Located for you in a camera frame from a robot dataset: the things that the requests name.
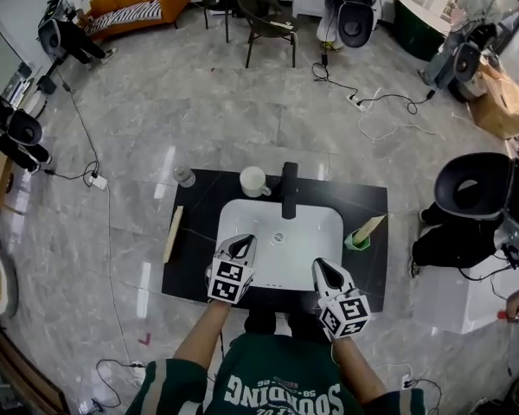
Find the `cardboard box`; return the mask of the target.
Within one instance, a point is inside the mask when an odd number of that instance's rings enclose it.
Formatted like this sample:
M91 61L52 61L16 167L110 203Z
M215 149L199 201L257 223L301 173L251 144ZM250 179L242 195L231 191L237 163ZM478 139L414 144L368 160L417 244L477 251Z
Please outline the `cardboard box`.
M469 102L476 126L503 140L519 136L519 86L481 58L476 73L486 92Z

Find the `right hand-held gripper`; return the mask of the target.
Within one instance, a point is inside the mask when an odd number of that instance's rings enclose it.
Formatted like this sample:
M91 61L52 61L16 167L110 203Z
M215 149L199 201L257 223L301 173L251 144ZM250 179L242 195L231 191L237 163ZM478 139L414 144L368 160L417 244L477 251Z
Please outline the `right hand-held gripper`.
M320 297L318 320L330 340L360 333L371 311L368 299L355 289L350 273L327 259L316 258L312 264L315 289ZM336 291L347 291L336 295Z

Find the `person's right forearm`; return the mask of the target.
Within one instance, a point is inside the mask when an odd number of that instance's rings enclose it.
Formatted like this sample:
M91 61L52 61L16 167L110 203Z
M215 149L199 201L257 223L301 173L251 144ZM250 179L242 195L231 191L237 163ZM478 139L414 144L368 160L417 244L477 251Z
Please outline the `person's right forearm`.
M351 338L337 338L332 341L332 347L343 381L361 405L366 405L387 392L383 382Z

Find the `person's leg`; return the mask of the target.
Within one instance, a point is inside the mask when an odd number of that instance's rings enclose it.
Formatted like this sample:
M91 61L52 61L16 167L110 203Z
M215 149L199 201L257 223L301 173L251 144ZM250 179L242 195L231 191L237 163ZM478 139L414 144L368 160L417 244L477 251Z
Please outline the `person's leg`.
M244 323L244 330L256 335L274 335L276 324L277 317L274 311L251 309Z
M287 324L291 330L292 338L317 344L327 345L330 339L324 333L321 323L314 314L290 313Z

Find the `striped blanket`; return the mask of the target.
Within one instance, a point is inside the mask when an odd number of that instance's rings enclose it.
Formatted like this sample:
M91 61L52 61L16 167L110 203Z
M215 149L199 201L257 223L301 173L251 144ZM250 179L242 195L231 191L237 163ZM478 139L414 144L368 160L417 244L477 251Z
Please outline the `striped blanket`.
M150 0L95 17L93 24L86 28L86 33L93 35L115 25L132 22L158 21L161 19L162 10L160 2L158 0Z

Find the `black metal chair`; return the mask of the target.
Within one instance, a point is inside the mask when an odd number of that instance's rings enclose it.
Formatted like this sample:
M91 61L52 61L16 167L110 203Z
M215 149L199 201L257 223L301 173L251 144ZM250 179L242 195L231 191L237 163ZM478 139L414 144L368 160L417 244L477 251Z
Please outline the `black metal chair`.
M229 19L243 17L238 0L202 0L205 27L208 29L208 11L219 11L224 16L225 41L229 43Z

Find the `white bathtub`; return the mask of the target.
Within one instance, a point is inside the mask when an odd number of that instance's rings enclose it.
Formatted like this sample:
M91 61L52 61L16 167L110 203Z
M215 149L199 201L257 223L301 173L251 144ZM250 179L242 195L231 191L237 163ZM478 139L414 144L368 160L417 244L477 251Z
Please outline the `white bathtub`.
M416 286L413 316L438 329L465 334L498 319L507 296L519 289L519 266L509 263L501 244L493 238L495 253L478 265L459 270L451 267L415 268Z

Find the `white mug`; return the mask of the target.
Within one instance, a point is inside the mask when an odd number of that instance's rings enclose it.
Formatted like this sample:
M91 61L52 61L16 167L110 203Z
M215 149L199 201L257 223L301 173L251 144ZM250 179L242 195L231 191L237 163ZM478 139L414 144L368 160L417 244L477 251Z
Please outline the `white mug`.
M250 198L258 198L262 195L269 196L272 191L266 184L266 173L258 166L249 166L240 172L240 186L244 195Z

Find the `clear glass jar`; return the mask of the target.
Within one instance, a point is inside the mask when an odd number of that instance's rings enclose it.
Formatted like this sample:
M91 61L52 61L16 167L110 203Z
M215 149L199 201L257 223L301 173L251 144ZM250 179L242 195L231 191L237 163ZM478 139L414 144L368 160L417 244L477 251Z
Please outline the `clear glass jar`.
M183 188L190 188L195 184L195 173L186 166L176 166L172 171L173 179Z

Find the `white sink basin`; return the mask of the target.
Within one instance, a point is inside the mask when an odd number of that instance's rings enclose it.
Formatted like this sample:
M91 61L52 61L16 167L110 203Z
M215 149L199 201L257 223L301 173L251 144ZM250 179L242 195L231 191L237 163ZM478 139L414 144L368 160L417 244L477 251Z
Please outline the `white sink basin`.
M297 205L296 217L286 220L279 203L230 201L221 210L217 241L249 233L257 239L253 287L313 291L314 259L342 263L343 218L330 207Z

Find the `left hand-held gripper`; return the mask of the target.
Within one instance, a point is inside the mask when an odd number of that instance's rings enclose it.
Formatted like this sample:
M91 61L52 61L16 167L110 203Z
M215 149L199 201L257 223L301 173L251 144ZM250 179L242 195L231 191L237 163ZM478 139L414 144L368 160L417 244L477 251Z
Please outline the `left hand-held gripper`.
M257 239L240 234L221 242L210 271L208 298L237 304L253 281Z

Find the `person's left leg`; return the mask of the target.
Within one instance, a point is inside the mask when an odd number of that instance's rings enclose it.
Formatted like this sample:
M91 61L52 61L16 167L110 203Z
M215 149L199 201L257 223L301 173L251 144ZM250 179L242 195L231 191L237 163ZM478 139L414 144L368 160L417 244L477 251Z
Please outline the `person's left leg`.
M274 335L276 324L277 317L274 311L251 309L244 323L244 330L256 335Z

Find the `brown wooden cabinet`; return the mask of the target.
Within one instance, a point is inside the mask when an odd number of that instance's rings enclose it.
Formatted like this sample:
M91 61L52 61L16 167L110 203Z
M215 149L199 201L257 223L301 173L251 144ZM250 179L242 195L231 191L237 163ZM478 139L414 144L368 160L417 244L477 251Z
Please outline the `brown wooden cabinet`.
M5 390L44 415L71 415L63 391L32 364L0 323L0 391Z

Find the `dark green counter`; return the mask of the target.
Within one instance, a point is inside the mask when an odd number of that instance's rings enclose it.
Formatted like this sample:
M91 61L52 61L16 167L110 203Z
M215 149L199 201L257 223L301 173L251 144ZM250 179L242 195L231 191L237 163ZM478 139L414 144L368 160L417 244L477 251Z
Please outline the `dark green counter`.
M394 0L392 33L398 44L413 57L429 61L439 51L450 23L413 0Z

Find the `green hexagonal cup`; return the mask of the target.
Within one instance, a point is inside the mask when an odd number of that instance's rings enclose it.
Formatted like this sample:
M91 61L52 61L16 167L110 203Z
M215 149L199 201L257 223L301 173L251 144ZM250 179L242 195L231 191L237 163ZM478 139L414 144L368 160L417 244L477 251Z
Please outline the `green hexagonal cup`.
M357 229L350 233L344 240L344 245L348 250L362 252L370 247L370 235L362 229Z

